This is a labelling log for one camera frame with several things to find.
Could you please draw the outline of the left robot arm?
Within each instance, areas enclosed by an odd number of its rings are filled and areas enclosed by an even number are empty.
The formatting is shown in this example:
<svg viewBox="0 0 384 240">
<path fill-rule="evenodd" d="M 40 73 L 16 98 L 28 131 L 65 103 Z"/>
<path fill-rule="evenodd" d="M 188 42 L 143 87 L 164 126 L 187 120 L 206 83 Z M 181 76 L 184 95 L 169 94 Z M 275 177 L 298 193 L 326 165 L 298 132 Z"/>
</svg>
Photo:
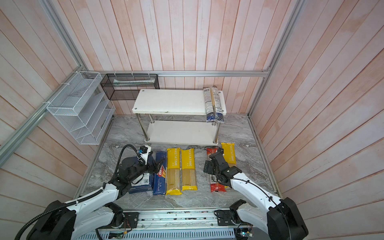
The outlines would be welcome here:
<svg viewBox="0 0 384 240">
<path fill-rule="evenodd" d="M 18 232 L 19 239 L 30 225 L 28 240 L 75 240 L 100 227 L 124 224 L 123 210 L 114 202 L 129 192 L 145 174 L 160 171 L 164 158 L 154 161 L 125 158 L 119 161 L 112 179 L 98 190 L 66 203 L 54 201 L 45 211 L 26 223 Z"/>
</svg>

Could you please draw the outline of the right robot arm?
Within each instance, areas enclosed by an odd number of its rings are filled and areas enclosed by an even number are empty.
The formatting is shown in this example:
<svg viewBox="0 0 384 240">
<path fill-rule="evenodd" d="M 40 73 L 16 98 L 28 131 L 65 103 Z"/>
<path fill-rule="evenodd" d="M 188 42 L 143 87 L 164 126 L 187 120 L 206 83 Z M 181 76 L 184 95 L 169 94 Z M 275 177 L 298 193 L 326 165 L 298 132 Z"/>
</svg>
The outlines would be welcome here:
<svg viewBox="0 0 384 240">
<path fill-rule="evenodd" d="M 309 230 L 296 203 L 264 190 L 238 167 L 230 166 L 222 150 L 208 155 L 204 172 L 246 197 L 228 210 L 214 212 L 220 226 L 249 224 L 268 234 L 271 240 L 303 240 L 308 236 Z"/>
</svg>

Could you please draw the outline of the red spaghetti pack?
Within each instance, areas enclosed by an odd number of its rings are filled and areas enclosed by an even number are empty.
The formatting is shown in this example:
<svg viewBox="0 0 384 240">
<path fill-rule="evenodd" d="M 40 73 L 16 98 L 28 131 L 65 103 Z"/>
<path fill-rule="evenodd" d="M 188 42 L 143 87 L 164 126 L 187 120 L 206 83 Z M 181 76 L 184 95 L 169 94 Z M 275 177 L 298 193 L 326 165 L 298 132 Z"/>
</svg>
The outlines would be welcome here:
<svg viewBox="0 0 384 240">
<path fill-rule="evenodd" d="M 216 153 L 219 149 L 220 147 L 218 146 L 208 146 L 206 148 L 208 160 L 210 160 L 209 156 L 213 153 Z M 224 185 L 221 185 L 218 182 L 216 176 L 214 175 L 210 175 L 210 187 L 211 187 L 211 192 L 222 192 L 222 193 L 227 192 L 226 187 Z"/>
</svg>

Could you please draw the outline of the blue white-label spaghetti pack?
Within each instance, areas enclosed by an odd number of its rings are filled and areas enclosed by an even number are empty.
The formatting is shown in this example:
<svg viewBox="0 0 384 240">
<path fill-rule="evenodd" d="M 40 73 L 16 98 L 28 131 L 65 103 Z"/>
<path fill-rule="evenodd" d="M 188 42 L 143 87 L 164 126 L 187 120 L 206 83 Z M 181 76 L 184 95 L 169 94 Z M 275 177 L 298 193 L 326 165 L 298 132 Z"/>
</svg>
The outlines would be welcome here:
<svg viewBox="0 0 384 240">
<path fill-rule="evenodd" d="M 206 122 L 208 123 L 224 123 L 224 110 L 220 97 L 220 91 L 216 86 L 205 87 L 203 89 Z"/>
</svg>

